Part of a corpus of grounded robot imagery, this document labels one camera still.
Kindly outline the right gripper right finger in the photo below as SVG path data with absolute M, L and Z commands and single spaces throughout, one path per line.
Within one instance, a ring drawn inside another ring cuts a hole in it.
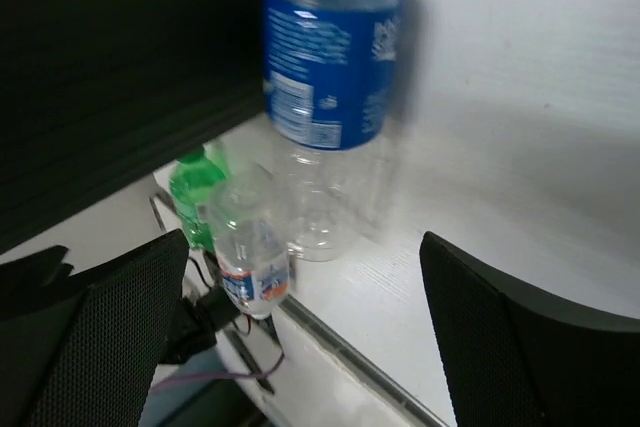
M 419 256 L 458 425 L 638 425 L 637 319 L 554 295 L 432 232 Z

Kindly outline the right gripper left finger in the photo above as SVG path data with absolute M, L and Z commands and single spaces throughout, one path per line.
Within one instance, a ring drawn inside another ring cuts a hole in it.
M 174 230 L 45 285 L 3 285 L 2 425 L 137 425 L 188 253 Z

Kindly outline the green plastic soda bottle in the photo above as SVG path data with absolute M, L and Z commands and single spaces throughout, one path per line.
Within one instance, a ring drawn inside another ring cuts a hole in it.
M 179 158 L 169 176 L 169 192 L 183 232 L 194 250 L 212 252 L 208 205 L 211 189 L 227 178 L 226 172 L 207 156 L 203 145 Z

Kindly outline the black ribbed plastic bin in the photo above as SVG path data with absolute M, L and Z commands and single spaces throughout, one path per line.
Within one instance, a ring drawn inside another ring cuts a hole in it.
M 262 0 L 1 0 L 1 248 L 259 115 Z

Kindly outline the clear bottle white blue label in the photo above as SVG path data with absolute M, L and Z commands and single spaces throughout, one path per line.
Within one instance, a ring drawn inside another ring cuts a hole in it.
M 283 209 L 272 175 L 253 164 L 216 183 L 208 223 L 222 285 L 240 312 L 269 317 L 291 286 Z

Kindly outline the aluminium rail frame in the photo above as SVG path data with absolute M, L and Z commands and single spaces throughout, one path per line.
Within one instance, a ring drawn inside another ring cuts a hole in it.
M 389 401 L 408 420 L 416 421 L 418 426 L 446 426 L 442 419 L 420 403 L 298 300 L 288 297 L 280 305 L 280 308 L 296 324 L 317 340 L 325 350 L 328 350 L 336 357 L 348 371 L 354 374 L 367 387 L 381 394 L 386 401 Z

